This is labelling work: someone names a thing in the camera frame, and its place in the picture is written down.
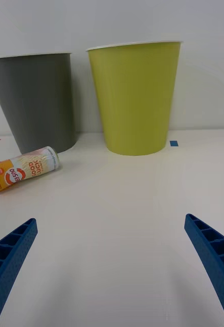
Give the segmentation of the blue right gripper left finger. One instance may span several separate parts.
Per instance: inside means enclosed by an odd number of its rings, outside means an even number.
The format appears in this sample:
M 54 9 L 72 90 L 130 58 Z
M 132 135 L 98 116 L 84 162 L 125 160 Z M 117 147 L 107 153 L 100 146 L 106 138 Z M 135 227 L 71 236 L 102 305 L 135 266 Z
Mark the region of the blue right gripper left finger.
M 31 218 L 0 240 L 0 315 L 37 233 Z

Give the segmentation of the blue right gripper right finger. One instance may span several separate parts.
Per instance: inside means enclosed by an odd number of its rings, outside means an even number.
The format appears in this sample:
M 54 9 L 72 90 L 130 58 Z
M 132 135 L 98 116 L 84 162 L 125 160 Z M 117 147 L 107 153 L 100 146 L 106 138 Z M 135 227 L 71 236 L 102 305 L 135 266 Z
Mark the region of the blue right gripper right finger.
M 224 310 L 224 236 L 192 214 L 186 215 L 184 229 Z

